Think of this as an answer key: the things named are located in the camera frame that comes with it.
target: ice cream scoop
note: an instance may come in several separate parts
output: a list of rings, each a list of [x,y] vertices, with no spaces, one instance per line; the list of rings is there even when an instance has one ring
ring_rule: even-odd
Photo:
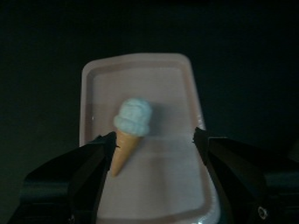
[[[147,100],[131,98],[123,102],[119,115],[115,117],[116,150],[111,164],[111,174],[116,176],[138,146],[150,132],[152,108]]]

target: ice cream cone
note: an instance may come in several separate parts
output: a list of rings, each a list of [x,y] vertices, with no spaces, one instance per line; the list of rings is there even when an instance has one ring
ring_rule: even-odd
[[[132,152],[135,151],[140,139],[140,136],[127,134],[122,130],[116,131],[116,150],[111,164],[112,177],[119,174]]]

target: plastic tray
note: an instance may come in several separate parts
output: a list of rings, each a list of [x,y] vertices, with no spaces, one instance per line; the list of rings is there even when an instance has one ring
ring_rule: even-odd
[[[216,223],[216,192],[192,143],[204,124],[188,59],[138,53],[86,65],[80,144],[115,130],[114,117],[131,97],[152,104],[151,132],[116,178],[107,175],[98,223]]]

